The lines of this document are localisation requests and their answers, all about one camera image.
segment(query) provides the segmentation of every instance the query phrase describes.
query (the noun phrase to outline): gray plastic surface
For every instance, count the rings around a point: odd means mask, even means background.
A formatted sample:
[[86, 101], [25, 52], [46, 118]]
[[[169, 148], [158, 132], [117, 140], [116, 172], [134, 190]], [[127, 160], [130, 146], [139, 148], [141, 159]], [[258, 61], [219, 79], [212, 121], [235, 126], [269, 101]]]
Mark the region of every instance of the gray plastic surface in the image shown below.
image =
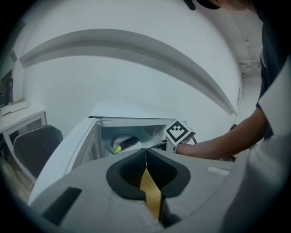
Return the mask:
[[82, 190], [60, 224], [73, 232], [154, 232], [162, 229], [145, 201], [124, 199], [107, 183], [106, 172], [115, 162], [135, 153], [133, 150], [101, 158], [76, 167], [47, 188], [31, 205], [42, 214], [68, 187]]
[[182, 219], [189, 216], [203, 204], [226, 178], [224, 174], [208, 171], [207, 169], [215, 167], [229, 171], [234, 164], [232, 162], [181, 156], [157, 149], [153, 150], [183, 164], [190, 171], [191, 178], [183, 192], [177, 197], [166, 199], [170, 213]]
[[287, 181], [290, 142], [290, 135], [273, 137], [252, 151], [240, 153], [226, 179], [207, 201], [164, 232], [246, 231], [272, 204]]

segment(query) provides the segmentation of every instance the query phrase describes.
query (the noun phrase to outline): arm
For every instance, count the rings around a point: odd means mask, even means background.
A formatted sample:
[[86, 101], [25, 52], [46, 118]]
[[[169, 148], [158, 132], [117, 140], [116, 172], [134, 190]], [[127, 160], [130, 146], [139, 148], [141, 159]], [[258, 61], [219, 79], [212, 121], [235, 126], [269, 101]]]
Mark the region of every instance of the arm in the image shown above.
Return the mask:
[[254, 113], [227, 134], [195, 145], [180, 144], [177, 153], [206, 159], [220, 159], [235, 155], [260, 141], [267, 127], [263, 111]]

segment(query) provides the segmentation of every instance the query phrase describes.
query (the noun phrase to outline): black shirt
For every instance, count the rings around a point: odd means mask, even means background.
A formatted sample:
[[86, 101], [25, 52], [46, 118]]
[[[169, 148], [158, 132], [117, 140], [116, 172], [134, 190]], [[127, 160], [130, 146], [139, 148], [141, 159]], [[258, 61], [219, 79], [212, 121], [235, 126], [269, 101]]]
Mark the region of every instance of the black shirt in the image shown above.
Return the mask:
[[[290, 38], [290, 30], [287, 26], [284, 27], [288, 24], [288, 12], [286, 10], [287, 6], [284, 7], [282, 1], [275, 1], [270, 4], [266, 1], [253, 0], [253, 5], [260, 20], [263, 22], [260, 99], [272, 85], [285, 63], [289, 53], [288, 38]], [[265, 139], [272, 135], [272, 129], [268, 124]]]

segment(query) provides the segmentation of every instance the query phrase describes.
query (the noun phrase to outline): floor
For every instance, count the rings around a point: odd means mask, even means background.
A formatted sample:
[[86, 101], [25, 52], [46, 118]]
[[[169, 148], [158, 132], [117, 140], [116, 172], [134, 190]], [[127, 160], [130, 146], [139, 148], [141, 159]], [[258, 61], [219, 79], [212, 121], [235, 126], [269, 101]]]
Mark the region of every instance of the floor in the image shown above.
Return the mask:
[[13, 195], [28, 203], [33, 182], [22, 172], [10, 152], [7, 152], [7, 160], [0, 158], [0, 168]]

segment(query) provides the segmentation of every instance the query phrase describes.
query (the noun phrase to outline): person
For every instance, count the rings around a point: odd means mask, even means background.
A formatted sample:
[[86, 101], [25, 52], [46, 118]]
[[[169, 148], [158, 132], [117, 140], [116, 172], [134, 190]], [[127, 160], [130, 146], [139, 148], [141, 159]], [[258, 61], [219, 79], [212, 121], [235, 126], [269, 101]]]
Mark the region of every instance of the person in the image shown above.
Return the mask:
[[[263, 22], [261, 52], [261, 93], [268, 90], [288, 55], [289, 32], [284, 23], [288, 22], [287, 6], [261, 0], [197, 0], [209, 9], [251, 10]], [[250, 148], [263, 137], [267, 140], [273, 135], [268, 120], [259, 103], [253, 114], [227, 134], [195, 145], [180, 144], [177, 153], [205, 159], [223, 159]]]

